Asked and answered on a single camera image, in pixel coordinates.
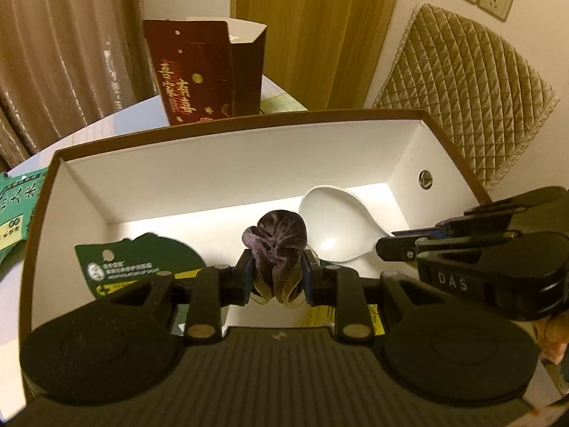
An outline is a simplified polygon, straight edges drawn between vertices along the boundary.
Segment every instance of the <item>beige quilted fabric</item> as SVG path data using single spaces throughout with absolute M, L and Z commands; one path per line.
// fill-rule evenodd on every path
M 376 109 L 429 111 L 490 191 L 558 98 L 507 41 L 443 8 L 418 6 Z

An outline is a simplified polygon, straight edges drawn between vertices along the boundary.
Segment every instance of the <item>table surface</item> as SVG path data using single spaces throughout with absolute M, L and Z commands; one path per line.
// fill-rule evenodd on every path
M 261 110 L 265 114 L 272 114 L 306 108 L 274 82 L 263 77 Z M 168 125 L 160 96 L 155 96 L 63 138 L 13 168 L 9 175 L 23 175 L 47 167 L 58 149 Z M 18 361 L 19 295 L 24 256 L 25 243 L 22 243 L 0 265 L 0 420 L 11 418 L 25 406 Z

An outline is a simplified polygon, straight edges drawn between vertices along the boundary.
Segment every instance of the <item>paper card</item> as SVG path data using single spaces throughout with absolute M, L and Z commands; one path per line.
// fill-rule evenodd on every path
M 174 273 L 179 279 L 194 277 L 206 266 L 191 247 L 153 233 L 143 234 L 134 240 L 76 245 L 75 254 L 87 285 L 96 298 L 160 271 Z
M 28 239 L 30 221 L 47 169 L 8 178 L 0 174 L 0 262 L 21 240 Z

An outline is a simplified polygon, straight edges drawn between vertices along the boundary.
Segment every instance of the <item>beige curtain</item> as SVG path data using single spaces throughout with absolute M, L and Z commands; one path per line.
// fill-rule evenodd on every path
M 154 95 L 142 0 L 0 0 L 0 165 Z

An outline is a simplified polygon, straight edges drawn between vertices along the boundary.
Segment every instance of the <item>small hole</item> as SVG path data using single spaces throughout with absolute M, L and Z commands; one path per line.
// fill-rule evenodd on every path
M 419 174 L 419 184 L 423 189 L 431 189 L 432 187 L 432 175 L 429 170 L 423 170 Z

